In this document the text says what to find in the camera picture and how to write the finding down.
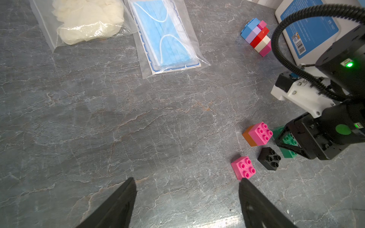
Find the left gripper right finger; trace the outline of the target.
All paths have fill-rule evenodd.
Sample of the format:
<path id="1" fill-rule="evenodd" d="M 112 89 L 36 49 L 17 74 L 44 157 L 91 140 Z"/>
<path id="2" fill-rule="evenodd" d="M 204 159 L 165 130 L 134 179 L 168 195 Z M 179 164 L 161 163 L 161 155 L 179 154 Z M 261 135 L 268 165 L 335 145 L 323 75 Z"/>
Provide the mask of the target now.
<path id="1" fill-rule="evenodd" d="M 247 228 L 295 228 L 248 179 L 239 185 L 239 199 Z"/>

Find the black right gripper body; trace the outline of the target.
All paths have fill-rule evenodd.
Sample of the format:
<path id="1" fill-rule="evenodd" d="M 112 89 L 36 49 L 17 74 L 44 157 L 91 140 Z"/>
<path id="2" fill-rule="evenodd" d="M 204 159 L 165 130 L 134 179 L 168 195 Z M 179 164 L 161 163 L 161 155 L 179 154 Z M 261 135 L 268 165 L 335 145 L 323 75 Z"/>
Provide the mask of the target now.
<path id="1" fill-rule="evenodd" d="M 280 139 L 288 134 L 298 145 L 281 142 L 281 148 L 311 160 L 331 160 L 349 145 L 365 141 L 365 101 L 346 100 L 324 109 L 318 118 L 305 113 L 284 126 Z"/>

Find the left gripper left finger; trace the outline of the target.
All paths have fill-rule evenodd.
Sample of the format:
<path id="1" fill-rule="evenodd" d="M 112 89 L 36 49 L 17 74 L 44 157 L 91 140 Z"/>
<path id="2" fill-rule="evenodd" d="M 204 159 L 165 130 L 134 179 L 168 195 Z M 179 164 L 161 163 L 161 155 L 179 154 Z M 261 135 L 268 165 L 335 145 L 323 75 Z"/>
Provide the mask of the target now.
<path id="1" fill-rule="evenodd" d="M 128 228 L 136 196 L 136 183 L 130 177 L 81 222 L 78 228 Z"/>

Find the green lego brick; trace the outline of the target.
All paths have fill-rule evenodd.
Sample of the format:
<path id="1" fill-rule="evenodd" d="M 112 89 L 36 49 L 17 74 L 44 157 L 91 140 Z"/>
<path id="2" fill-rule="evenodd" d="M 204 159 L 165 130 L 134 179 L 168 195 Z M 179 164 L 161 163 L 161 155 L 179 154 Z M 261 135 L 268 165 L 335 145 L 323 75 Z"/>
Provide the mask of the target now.
<path id="1" fill-rule="evenodd" d="M 277 127 L 274 130 L 272 130 L 274 140 L 283 131 L 284 127 L 285 126 L 283 125 L 283 126 Z M 282 141 L 288 145 L 298 146 L 296 139 L 293 137 L 293 135 L 291 133 L 285 135 Z M 287 149 L 284 149 L 281 147 L 280 147 L 280 150 L 281 150 L 284 158 L 295 158 L 297 156 L 297 154 L 293 151 L 290 151 L 290 150 L 287 150 Z"/>

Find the cream lego brick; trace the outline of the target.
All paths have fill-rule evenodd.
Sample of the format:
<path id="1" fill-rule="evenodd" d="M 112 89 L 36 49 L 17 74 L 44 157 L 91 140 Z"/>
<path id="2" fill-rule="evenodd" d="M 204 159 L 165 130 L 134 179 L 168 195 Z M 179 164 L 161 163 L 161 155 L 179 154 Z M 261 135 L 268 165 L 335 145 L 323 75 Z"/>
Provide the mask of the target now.
<path id="1" fill-rule="evenodd" d="M 260 43 L 254 48 L 258 53 L 260 53 L 271 41 L 271 39 L 268 36 L 265 36 Z"/>

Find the red lego brick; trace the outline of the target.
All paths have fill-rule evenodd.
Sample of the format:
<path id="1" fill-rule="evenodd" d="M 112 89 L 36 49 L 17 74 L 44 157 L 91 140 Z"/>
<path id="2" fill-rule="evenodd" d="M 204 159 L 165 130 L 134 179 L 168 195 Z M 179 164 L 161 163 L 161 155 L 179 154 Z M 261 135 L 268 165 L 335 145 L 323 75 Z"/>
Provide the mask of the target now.
<path id="1" fill-rule="evenodd" d="M 255 39 L 250 43 L 250 45 L 255 48 L 263 39 L 264 37 L 269 33 L 269 29 L 267 27 L 264 27 L 261 32 L 255 37 Z"/>

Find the lilac lego brick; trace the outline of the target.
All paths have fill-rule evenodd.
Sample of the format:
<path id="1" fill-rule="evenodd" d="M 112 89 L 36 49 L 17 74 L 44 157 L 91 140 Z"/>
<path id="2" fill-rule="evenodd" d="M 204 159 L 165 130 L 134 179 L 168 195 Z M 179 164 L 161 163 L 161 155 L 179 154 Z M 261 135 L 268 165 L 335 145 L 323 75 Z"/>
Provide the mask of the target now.
<path id="1" fill-rule="evenodd" d="M 245 39 L 249 44 L 252 43 L 252 41 L 257 37 L 257 35 L 261 32 L 261 29 L 259 27 L 255 27 L 251 33 L 248 35 L 248 37 Z"/>

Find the pink lego brick top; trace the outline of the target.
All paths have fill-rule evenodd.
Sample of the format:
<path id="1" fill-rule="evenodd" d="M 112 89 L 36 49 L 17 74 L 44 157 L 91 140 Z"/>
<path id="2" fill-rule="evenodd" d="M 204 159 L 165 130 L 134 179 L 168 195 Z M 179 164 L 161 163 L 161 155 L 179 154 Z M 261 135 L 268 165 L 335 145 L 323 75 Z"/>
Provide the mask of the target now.
<path id="1" fill-rule="evenodd" d="M 261 21 L 257 27 L 260 29 L 260 30 L 263 30 L 265 27 L 267 26 L 267 23 L 265 21 Z"/>

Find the blue lego brick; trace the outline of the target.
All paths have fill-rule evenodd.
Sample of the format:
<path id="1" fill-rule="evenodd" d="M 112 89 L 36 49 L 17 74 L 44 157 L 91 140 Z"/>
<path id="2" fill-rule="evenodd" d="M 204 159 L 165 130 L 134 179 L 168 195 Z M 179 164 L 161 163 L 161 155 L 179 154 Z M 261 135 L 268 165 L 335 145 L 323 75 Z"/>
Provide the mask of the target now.
<path id="1" fill-rule="evenodd" d="M 241 31 L 241 36 L 247 39 L 251 32 L 259 25 L 260 20 L 257 18 L 252 19 Z"/>

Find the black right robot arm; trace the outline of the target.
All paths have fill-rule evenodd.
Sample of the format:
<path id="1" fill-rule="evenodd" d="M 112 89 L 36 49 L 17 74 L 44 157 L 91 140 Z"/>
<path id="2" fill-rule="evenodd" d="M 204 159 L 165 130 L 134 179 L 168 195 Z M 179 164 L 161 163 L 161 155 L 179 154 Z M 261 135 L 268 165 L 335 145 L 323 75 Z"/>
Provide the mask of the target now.
<path id="1" fill-rule="evenodd" d="M 281 52 L 286 28 L 315 19 L 348 20 L 347 32 L 310 63 L 291 63 Z M 271 91 L 305 113 L 275 130 L 274 142 L 307 159 L 331 160 L 349 145 L 365 140 L 365 9 L 321 4 L 291 13 L 272 35 L 272 51 L 286 67 Z"/>

